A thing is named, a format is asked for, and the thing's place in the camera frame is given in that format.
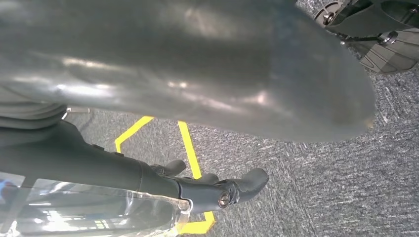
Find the bolt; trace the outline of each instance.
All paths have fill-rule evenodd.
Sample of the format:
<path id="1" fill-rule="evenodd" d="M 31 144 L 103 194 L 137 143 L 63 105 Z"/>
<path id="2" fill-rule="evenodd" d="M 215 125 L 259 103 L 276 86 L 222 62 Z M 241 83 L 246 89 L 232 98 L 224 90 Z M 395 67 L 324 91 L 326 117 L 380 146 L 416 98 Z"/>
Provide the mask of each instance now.
<path id="1" fill-rule="evenodd" d="M 325 14 L 323 16 L 323 24 L 325 26 L 327 26 L 328 24 L 330 24 L 332 22 L 334 16 L 335 16 L 335 14 L 333 12 L 329 12 L 328 14 Z"/>
<path id="2" fill-rule="evenodd" d="M 387 36 L 385 36 L 385 38 L 381 40 L 381 42 L 379 43 L 384 46 L 393 44 L 394 42 L 396 42 L 398 36 L 399 36 L 399 33 L 397 33 L 396 31 L 392 31 L 388 33 Z"/>
<path id="3" fill-rule="evenodd" d="M 419 11 L 419 6 L 415 6 L 414 8 L 410 9 L 411 13 L 417 13 Z"/>
<path id="4" fill-rule="evenodd" d="M 218 205 L 221 208 L 226 208 L 229 203 L 230 203 L 230 195 L 228 194 L 228 192 L 223 192 L 220 198 L 218 199 Z"/>
<path id="5" fill-rule="evenodd" d="M 187 211 L 189 210 L 190 205 L 188 201 L 182 201 L 181 203 L 179 203 L 178 207 L 181 211 Z"/>

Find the metal screw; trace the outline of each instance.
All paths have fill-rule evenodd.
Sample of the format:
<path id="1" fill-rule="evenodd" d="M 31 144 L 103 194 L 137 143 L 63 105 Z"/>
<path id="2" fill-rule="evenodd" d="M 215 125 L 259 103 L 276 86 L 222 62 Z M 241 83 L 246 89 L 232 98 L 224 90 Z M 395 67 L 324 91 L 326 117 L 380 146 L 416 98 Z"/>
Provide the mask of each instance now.
<path id="1" fill-rule="evenodd" d="M 411 13 L 417 13 L 419 11 L 419 6 L 415 6 L 414 8 L 410 9 Z"/>
<path id="2" fill-rule="evenodd" d="M 189 205 L 188 201 L 183 201 L 183 202 L 179 203 L 178 207 L 181 211 L 186 211 L 186 210 L 189 210 L 190 205 Z"/>
<path id="3" fill-rule="evenodd" d="M 329 12 L 328 14 L 325 14 L 323 16 L 323 24 L 325 26 L 327 26 L 328 24 L 330 24 L 332 22 L 334 16 L 335 16 L 335 14 L 333 12 Z"/>
<path id="4" fill-rule="evenodd" d="M 65 119 L 67 117 L 67 115 L 69 113 L 90 113 L 90 108 L 84 108 L 84 107 L 75 107 L 75 106 L 71 106 L 71 107 L 67 107 L 66 113 L 63 115 L 63 117 L 61 119 Z"/>
<path id="5" fill-rule="evenodd" d="M 229 202 L 230 202 L 230 195 L 228 194 L 228 192 L 223 192 L 220 198 L 218 199 L 218 205 L 221 208 L 226 208 Z"/>
<path id="6" fill-rule="evenodd" d="M 388 33 L 386 36 L 381 36 L 381 37 L 384 37 L 384 39 L 379 43 L 383 46 L 393 44 L 394 42 L 396 42 L 398 36 L 399 36 L 399 33 L 397 33 L 396 31 L 392 31 Z"/>

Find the shiny gray surface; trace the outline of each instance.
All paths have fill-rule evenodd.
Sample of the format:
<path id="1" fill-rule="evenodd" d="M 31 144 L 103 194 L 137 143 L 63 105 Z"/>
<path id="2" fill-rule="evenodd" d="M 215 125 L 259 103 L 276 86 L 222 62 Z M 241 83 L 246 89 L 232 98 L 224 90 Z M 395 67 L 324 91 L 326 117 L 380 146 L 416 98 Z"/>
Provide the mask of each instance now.
<path id="1" fill-rule="evenodd" d="M 188 219 L 184 200 L 46 179 L 27 187 L 24 179 L 0 172 L 0 226 L 19 213 L 2 237 L 145 236 Z"/>
<path id="2" fill-rule="evenodd" d="M 356 136 L 374 116 L 363 69 L 287 2 L 3 0 L 0 12 L 0 85 L 31 101 L 296 141 Z"/>

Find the transparent plastic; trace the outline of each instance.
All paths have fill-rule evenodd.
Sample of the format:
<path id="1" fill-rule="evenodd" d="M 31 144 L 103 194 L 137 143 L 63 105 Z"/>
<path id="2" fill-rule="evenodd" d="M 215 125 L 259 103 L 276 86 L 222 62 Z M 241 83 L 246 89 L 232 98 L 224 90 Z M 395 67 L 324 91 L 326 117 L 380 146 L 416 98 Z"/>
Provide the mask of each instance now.
<path id="1" fill-rule="evenodd" d="M 172 237 L 188 201 L 0 172 L 0 237 Z"/>

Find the yellow line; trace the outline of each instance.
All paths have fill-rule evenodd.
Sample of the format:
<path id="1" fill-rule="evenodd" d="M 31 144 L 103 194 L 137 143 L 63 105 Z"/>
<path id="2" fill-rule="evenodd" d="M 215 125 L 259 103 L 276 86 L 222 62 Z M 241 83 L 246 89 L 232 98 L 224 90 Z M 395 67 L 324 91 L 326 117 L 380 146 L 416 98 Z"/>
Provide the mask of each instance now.
<path id="1" fill-rule="evenodd" d="M 194 146 L 192 145 L 191 135 L 189 134 L 188 125 L 185 122 L 178 121 L 180 134 L 182 135 L 183 144 L 185 145 L 186 155 L 188 156 L 189 164 L 191 165 L 192 176 L 194 179 L 201 178 L 201 170 L 199 168 L 198 159 L 195 154 Z M 180 234 L 205 234 L 215 224 L 214 214 L 205 212 L 205 221 L 188 223 L 183 227 Z"/>
<path id="2" fill-rule="evenodd" d="M 178 122 L 180 134 L 182 134 L 183 143 L 185 144 L 186 155 L 188 156 L 189 163 L 191 164 L 192 175 L 194 179 L 202 177 L 201 170 L 199 169 L 198 159 L 192 145 L 191 135 L 189 135 L 188 125 L 185 122 Z"/>
<path id="3" fill-rule="evenodd" d="M 130 136 L 134 135 L 140 128 L 144 125 L 146 125 L 148 122 L 153 120 L 154 117 L 150 116 L 144 116 L 140 120 L 138 120 L 133 126 L 131 126 L 127 131 L 125 131 L 123 134 L 121 134 L 116 140 L 115 140 L 115 146 L 117 148 L 117 152 L 121 152 L 121 144 L 126 139 L 128 139 Z"/>

